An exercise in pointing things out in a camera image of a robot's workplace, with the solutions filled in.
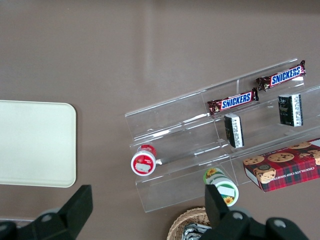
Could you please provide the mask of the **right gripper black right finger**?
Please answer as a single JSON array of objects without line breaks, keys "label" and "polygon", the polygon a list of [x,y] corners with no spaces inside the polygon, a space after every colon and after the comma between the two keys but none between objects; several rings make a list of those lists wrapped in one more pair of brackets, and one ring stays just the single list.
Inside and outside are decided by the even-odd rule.
[{"label": "right gripper black right finger", "polygon": [[268,218],[259,223],[240,210],[230,210],[215,185],[205,186],[205,210],[211,229],[201,240],[307,240],[291,220]]}]

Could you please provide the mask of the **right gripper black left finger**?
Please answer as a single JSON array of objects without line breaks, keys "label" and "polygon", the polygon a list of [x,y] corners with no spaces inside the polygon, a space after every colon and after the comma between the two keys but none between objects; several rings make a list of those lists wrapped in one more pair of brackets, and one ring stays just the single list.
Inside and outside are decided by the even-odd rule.
[{"label": "right gripper black left finger", "polygon": [[18,240],[75,240],[93,211],[92,186],[82,185],[57,211],[17,231]]}]

